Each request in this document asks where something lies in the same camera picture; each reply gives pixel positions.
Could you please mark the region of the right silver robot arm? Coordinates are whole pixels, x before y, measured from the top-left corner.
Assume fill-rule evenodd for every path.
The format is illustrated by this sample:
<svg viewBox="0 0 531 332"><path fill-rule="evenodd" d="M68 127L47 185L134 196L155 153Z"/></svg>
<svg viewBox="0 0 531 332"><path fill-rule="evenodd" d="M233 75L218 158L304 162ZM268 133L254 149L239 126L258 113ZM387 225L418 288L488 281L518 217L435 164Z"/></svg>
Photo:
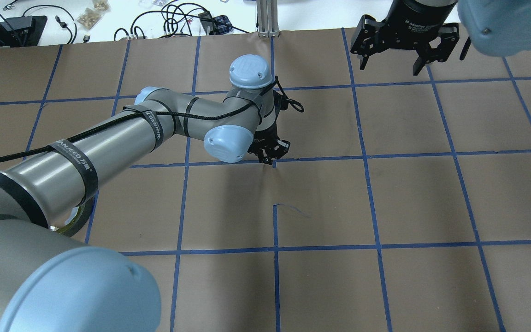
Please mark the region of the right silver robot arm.
<svg viewBox="0 0 531 332"><path fill-rule="evenodd" d="M386 50L415 51L413 75L435 61L447 61L468 34L460 54L470 46L491 57L531 50L531 0L395 0L386 18L362 15L351 38L350 52L364 70L372 55Z"/></svg>

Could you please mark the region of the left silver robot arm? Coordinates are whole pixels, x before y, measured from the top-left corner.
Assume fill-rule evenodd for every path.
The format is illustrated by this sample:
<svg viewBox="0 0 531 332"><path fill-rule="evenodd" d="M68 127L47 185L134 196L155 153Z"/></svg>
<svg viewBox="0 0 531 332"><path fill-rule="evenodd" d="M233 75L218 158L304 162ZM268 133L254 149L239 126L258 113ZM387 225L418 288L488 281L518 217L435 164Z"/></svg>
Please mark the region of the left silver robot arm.
<svg viewBox="0 0 531 332"><path fill-rule="evenodd" d="M0 158L0 332L155 332L162 301L153 275L110 249L51 230L100 187L175 135L203 141L221 162L287 153L276 120L288 106L270 64L235 59L214 102L147 87L133 105L81 134Z"/></svg>

